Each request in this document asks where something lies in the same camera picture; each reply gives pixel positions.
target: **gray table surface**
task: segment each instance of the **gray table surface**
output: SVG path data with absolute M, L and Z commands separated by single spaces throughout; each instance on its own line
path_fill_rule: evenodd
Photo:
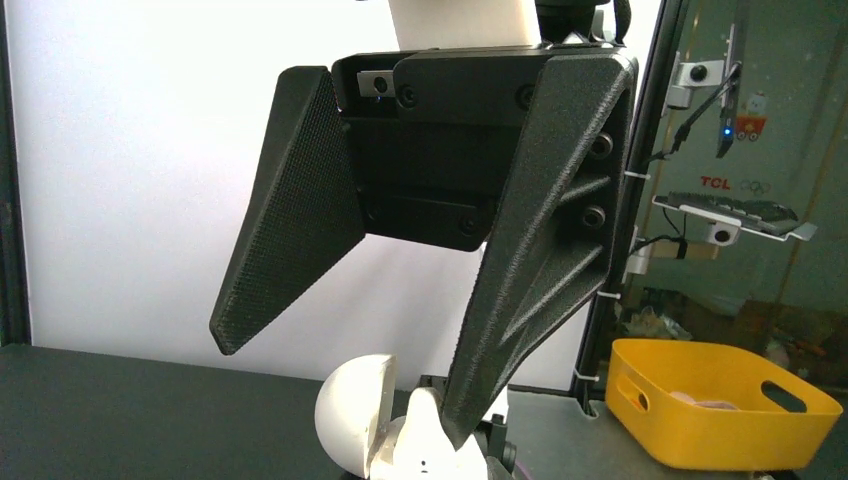
M 0 478 L 351 479 L 324 454 L 320 382 L 35 347 L 0 349 Z M 405 409 L 399 393 L 395 415 Z M 510 392 L 533 480 L 723 479 L 651 459 L 596 403 Z

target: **metal bracket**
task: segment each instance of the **metal bracket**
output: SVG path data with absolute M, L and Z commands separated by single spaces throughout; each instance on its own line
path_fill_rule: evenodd
M 394 97 L 395 80 L 391 70 L 357 72 L 359 94 L 367 98 Z
M 627 278 L 626 276 L 631 273 L 633 275 L 645 275 L 648 273 L 648 264 L 651 261 L 651 253 L 653 252 L 654 245 L 645 245 L 630 255 L 627 259 L 627 266 L 624 269 L 625 280 Z
M 695 90 L 721 85 L 725 70 L 724 60 L 681 62 L 680 52 L 677 52 L 662 115 L 665 116 L 669 109 L 686 110 L 691 107 Z
M 639 226 L 633 225 L 633 235 L 630 236 L 630 244 L 627 246 L 627 251 L 632 252 L 633 248 L 636 246 L 636 242 L 639 241 Z M 621 275 L 621 283 L 627 283 L 627 276 L 632 274 L 635 275 L 644 275 L 648 271 L 648 262 L 647 259 L 640 260 L 641 252 L 645 249 L 641 248 L 638 252 L 634 252 L 632 255 L 627 257 L 627 264 L 624 266 L 624 273 Z

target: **white shell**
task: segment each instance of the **white shell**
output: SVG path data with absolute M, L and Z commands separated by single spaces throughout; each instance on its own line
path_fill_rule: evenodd
M 324 451 L 348 472 L 369 477 L 375 438 L 391 420 L 394 355 L 367 355 L 337 368 L 315 402 L 315 430 Z

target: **textured gripper pad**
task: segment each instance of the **textured gripper pad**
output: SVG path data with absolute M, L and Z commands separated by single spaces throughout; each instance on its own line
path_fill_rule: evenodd
M 609 277 L 636 78 L 615 50 L 553 57 L 542 69 L 448 374 L 440 418 L 454 448 Z M 602 130 L 617 147 L 584 161 Z M 588 199 L 606 212 L 604 228 L 578 220 Z
M 235 353 L 365 236 L 324 67 L 283 72 L 244 223 L 209 328 Z

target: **cable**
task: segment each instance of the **cable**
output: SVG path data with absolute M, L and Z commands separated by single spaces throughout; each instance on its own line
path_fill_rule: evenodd
M 666 210 L 664 208 L 662 210 L 663 210 L 663 217 L 665 217 L 665 221 L 668 222 L 669 225 L 671 225 L 671 228 L 674 229 L 674 231 L 677 233 L 678 237 L 682 237 L 683 233 L 680 231 L 679 228 L 677 228 L 677 225 L 675 225 L 674 222 L 671 221 L 671 218 L 668 217 L 668 210 Z
M 739 79 L 739 74 L 741 73 L 741 71 L 742 64 L 739 62 L 734 63 L 733 66 L 730 68 L 730 72 L 728 72 L 727 77 L 725 77 L 725 79 L 721 82 L 721 84 L 719 84 L 715 91 L 711 93 L 709 97 L 707 97 L 707 99 L 704 101 L 704 103 L 701 104 L 701 106 L 699 106 L 697 109 L 695 109 L 694 112 L 692 112 L 692 115 L 690 115 L 689 118 L 686 119 L 686 121 L 684 121 L 680 124 L 679 127 L 677 127 L 677 132 L 675 132 L 674 134 L 674 141 L 671 144 L 671 148 L 669 148 L 668 150 L 660 150 L 654 153 L 653 155 L 648 157 L 646 163 L 651 163 L 654 160 L 665 160 L 665 157 L 680 150 L 680 146 L 683 144 L 683 142 L 686 141 L 687 138 L 689 138 L 689 132 L 692 130 L 692 125 L 694 125 L 695 122 L 697 122 L 698 119 L 701 118 L 701 115 L 703 115 L 707 111 L 707 109 L 710 108 L 710 106 L 715 103 L 716 100 L 718 100 L 719 97 L 721 97 L 731 88 L 737 86 L 737 80 Z
M 654 238 L 649 238 L 648 240 L 642 240 L 641 242 L 636 242 L 636 244 L 633 245 L 633 250 L 630 251 L 630 255 L 633 255 L 634 253 L 638 252 L 639 250 L 642 250 L 643 248 L 647 247 L 648 245 L 653 245 L 653 244 L 655 244 L 655 243 L 657 243 L 661 240 L 668 240 L 669 242 L 677 242 L 677 243 L 680 243 L 680 242 L 683 241 L 683 239 L 680 238 L 680 237 L 672 237 L 671 235 L 658 235 Z

